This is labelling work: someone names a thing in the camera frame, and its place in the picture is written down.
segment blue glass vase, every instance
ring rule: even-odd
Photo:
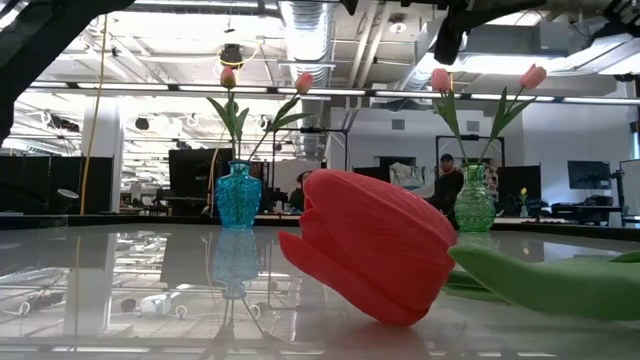
[[[247,229],[258,213],[262,182],[249,176],[251,163],[231,161],[231,174],[216,181],[216,205],[222,226]]]

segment yellow cable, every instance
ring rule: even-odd
[[[102,54],[100,55],[100,79],[98,83],[98,95],[96,97],[96,105],[93,109],[93,123],[91,124],[91,137],[89,137],[89,148],[87,149],[87,161],[84,164],[84,173],[82,174],[82,190],[80,191],[80,215],[84,215],[85,193],[87,191],[87,176],[89,175],[89,162],[91,162],[91,150],[93,150],[93,138],[96,135],[96,122],[98,121],[98,108],[100,107],[100,96],[102,95],[102,83],[104,82],[104,55],[107,46],[107,17],[104,15],[104,27],[102,37]]]
[[[84,164],[84,173],[82,175],[82,190],[80,191],[80,215],[84,215],[85,195],[87,191],[87,175],[89,175],[89,162],[91,161],[91,150],[93,149],[93,138],[96,134],[96,122],[98,121],[98,108],[100,106],[100,96],[102,95],[102,83],[104,82],[104,56],[105,47],[107,46],[107,20],[108,15],[104,15],[104,28],[102,37],[102,54],[100,56],[100,82],[98,84],[98,94],[96,97],[96,105],[93,110],[93,123],[91,124],[91,137],[89,138],[89,148],[87,149],[87,161]],[[75,294],[74,294],[74,310],[75,310],[75,327],[73,329],[74,352],[78,351],[78,325],[80,318],[80,244],[82,238],[78,236],[76,241],[76,264],[75,264]]]
[[[242,60],[242,61],[240,61],[240,62],[237,62],[237,63],[227,62],[227,61],[224,61],[224,60],[220,59],[220,54],[222,53],[222,49],[218,50],[218,55],[217,55],[217,56],[218,56],[218,59],[220,60],[220,62],[221,62],[222,64],[224,64],[224,65],[227,65],[227,66],[240,66],[240,65],[244,65],[244,64],[248,63],[249,61],[253,60],[253,59],[256,57],[256,55],[258,55],[258,51],[260,51],[260,48],[262,47],[262,44],[260,44],[260,43],[256,43],[256,45],[257,45],[257,46],[256,46],[256,49],[253,51],[253,55],[251,55],[251,57],[249,57],[249,58],[248,58],[248,59],[246,59],[246,60]]]

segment man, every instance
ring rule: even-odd
[[[440,176],[436,179],[435,191],[429,199],[429,203],[443,214],[449,215],[453,212],[456,203],[456,196],[464,184],[464,175],[455,167],[455,162],[451,154],[444,154],[440,157]]]

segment green glass vase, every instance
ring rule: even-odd
[[[464,168],[464,185],[454,207],[461,232],[487,232],[496,217],[493,198],[484,184],[484,165]]]

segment small vase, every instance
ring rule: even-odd
[[[249,176],[248,161],[231,161],[231,174],[216,181],[216,205],[222,226],[247,229],[258,213],[262,182]]]
[[[487,232],[496,217],[493,198],[484,185],[484,165],[464,168],[464,186],[454,207],[461,232]]]

